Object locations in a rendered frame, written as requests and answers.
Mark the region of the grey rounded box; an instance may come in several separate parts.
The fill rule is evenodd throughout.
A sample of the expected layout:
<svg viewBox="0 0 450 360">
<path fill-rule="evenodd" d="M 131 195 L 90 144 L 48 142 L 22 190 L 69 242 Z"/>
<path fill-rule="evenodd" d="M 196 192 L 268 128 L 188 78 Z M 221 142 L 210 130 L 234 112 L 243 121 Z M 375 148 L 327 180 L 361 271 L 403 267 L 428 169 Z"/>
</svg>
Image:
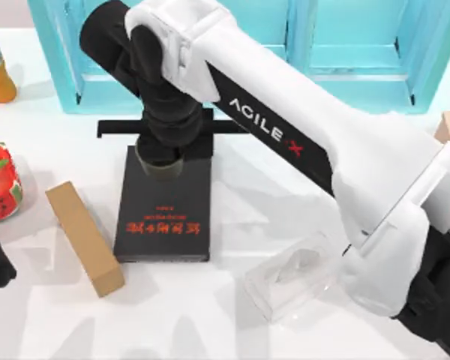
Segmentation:
<svg viewBox="0 0 450 360">
<path fill-rule="evenodd" d="M 140 155 L 137 147 L 135 147 L 135 154 L 144 173 L 158 181 L 164 182 L 176 179 L 182 173 L 184 166 L 184 160 L 182 157 L 166 165 L 154 165 L 151 162 L 147 162 L 145 158 Z"/>
</svg>

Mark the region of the black book with red print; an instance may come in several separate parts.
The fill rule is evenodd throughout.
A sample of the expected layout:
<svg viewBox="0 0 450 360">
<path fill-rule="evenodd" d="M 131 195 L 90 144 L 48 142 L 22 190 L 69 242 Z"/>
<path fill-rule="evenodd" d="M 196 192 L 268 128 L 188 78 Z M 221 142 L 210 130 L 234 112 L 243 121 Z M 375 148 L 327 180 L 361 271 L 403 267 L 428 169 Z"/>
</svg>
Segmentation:
<svg viewBox="0 0 450 360">
<path fill-rule="evenodd" d="M 113 253 L 120 263 L 207 262 L 211 250 L 210 159 L 187 161 L 179 177 L 146 175 L 130 145 Z"/>
</svg>

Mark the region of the brown cardboard box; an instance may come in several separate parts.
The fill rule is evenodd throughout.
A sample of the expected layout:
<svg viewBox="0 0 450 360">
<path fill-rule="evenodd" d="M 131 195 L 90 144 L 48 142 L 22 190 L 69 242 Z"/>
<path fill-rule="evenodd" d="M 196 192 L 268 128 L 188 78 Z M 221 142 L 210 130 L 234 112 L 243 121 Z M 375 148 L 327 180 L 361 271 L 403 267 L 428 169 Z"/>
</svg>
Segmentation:
<svg viewBox="0 0 450 360">
<path fill-rule="evenodd" d="M 46 197 L 97 296 L 121 289 L 122 267 L 72 182 L 50 188 Z"/>
</svg>

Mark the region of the clear plastic cup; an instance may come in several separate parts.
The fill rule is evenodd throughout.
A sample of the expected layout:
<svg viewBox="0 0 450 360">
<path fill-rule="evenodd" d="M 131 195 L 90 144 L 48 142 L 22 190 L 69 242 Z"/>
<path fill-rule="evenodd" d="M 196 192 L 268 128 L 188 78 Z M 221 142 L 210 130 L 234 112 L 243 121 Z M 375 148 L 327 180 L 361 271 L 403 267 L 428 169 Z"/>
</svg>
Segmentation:
<svg viewBox="0 0 450 360">
<path fill-rule="evenodd" d="M 327 290 L 339 250 L 322 232 L 269 257 L 244 276 L 244 288 L 269 323 L 276 323 Z"/>
</svg>

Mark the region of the light blue rack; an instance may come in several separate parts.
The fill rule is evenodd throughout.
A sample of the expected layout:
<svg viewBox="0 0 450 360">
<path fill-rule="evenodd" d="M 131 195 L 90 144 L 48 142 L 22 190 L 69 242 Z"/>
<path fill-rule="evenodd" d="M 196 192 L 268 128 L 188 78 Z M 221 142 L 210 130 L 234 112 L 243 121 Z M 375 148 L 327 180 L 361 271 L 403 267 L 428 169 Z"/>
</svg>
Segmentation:
<svg viewBox="0 0 450 360">
<path fill-rule="evenodd" d="M 423 113 L 450 59 L 450 0 L 218 0 L 252 38 L 349 105 Z M 80 49 L 105 0 L 27 0 L 61 108 L 136 115 L 141 103 Z"/>
</svg>

